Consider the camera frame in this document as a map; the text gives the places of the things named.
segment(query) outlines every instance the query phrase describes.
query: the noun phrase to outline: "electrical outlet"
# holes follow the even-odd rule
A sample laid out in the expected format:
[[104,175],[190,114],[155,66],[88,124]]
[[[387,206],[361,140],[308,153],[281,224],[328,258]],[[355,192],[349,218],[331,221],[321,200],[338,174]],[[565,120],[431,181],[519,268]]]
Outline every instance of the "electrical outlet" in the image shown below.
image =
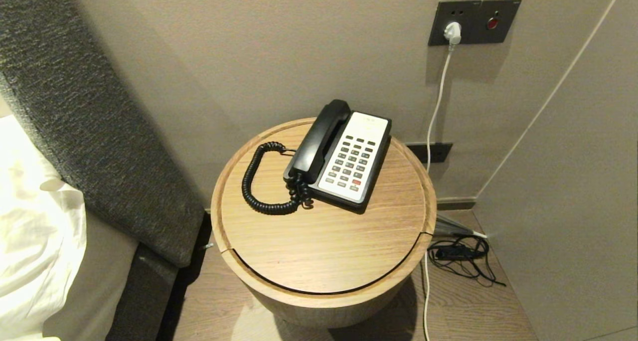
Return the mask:
[[464,43],[466,34],[469,38],[474,24],[474,15],[480,7],[480,0],[452,0],[439,2],[437,15],[432,24],[430,40],[428,45],[441,46],[448,45],[449,42],[444,37],[445,27],[453,21],[461,25],[461,43]]
[[456,0],[439,2],[428,45],[448,45],[445,27],[461,25],[461,44],[502,43],[510,30],[520,0]]

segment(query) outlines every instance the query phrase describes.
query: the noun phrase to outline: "floor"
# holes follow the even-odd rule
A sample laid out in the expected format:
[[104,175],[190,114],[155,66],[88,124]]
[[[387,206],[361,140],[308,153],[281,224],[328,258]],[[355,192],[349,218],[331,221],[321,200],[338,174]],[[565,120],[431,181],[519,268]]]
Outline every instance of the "floor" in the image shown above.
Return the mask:
[[[481,230],[471,211],[445,214]],[[509,284],[490,252],[497,280]],[[537,340],[511,287],[483,287],[429,264],[428,329],[433,341]],[[378,314],[352,327],[315,330],[277,319],[249,293],[216,247],[203,258],[199,277],[185,291],[174,341],[423,341],[423,288],[417,268]]]

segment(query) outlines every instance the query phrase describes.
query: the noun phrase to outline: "white power cord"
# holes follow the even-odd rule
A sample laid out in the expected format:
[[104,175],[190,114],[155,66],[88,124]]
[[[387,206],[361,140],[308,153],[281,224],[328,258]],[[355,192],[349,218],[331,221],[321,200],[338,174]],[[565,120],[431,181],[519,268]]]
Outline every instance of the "white power cord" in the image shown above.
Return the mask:
[[[441,105],[445,75],[447,74],[447,67],[450,65],[452,52],[454,51],[454,47],[456,47],[456,45],[461,42],[461,25],[458,24],[458,22],[453,21],[452,23],[447,25],[447,27],[445,27],[445,39],[450,41],[450,46],[448,47],[447,58],[445,58],[445,65],[443,66],[443,73],[441,74],[441,84],[439,86],[437,105],[435,106],[435,111],[432,113],[432,119],[430,119],[430,125],[428,127],[428,139],[426,141],[426,148],[428,149],[428,166],[426,167],[426,170],[428,171],[428,173],[430,173],[430,135],[432,134],[432,126],[435,123],[438,109]],[[423,332],[425,334],[426,341],[429,341],[430,336],[428,334],[428,301],[430,300],[430,277],[428,275],[428,251],[426,251],[426,255],[423,256],[423,265],[423,270],[426,274],[426,287],[428,287],[426,289],[423,306]]]

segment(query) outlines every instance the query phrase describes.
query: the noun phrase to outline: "red emergency button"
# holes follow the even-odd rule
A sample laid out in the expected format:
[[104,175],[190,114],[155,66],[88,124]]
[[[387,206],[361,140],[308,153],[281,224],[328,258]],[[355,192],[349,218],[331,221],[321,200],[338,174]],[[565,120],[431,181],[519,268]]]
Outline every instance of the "red emergency button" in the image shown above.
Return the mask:
[[494,29],[498,25],[498,18],[490,18],[487,21],[487,29]]

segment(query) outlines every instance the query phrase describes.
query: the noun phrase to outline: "beige wall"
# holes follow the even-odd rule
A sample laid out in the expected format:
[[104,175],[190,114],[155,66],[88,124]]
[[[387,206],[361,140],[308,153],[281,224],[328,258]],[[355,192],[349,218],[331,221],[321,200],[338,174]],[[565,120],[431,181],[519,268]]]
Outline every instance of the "beige wall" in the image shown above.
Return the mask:
[[[423,142],[445,57],[426,46],[438,1],[78,0],[206,203],[241,144],[333,98]],[[505,43],[458,48],[435,128],[455,143],[432,168],[439,198],[476,196],[609,1],[522,0]]]
[[637,15],[613,4],[474,208],[541,340],[636,340]]

